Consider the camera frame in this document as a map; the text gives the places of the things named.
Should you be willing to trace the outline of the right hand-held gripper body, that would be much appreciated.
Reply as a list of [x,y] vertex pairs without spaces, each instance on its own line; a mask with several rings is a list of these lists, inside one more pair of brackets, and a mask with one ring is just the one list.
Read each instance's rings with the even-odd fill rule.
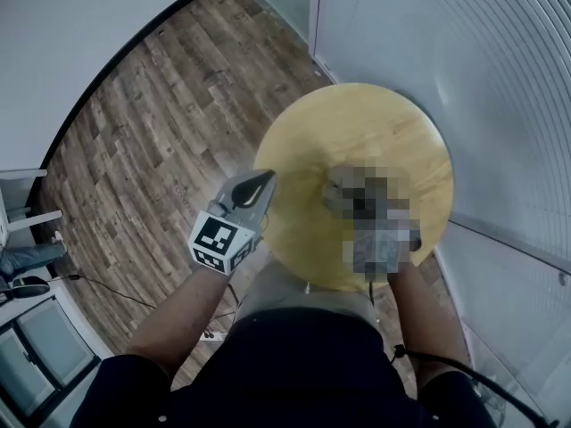
[[353,235],[352,269],[365,275],[397,274],[400,241],[384,230],[357,230]]

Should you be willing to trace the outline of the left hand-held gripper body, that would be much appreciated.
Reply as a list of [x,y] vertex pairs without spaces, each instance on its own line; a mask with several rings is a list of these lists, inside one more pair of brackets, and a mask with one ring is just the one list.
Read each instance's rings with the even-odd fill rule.
[[187,242],[196,263],[225,276],[232,275],[255,251],[261,240],[262,222],[277,186],[277,176],[274,176],[255,204],[234,207],[232,189],[247,175],[232,177],[223,184],[207,210],[198,214]]

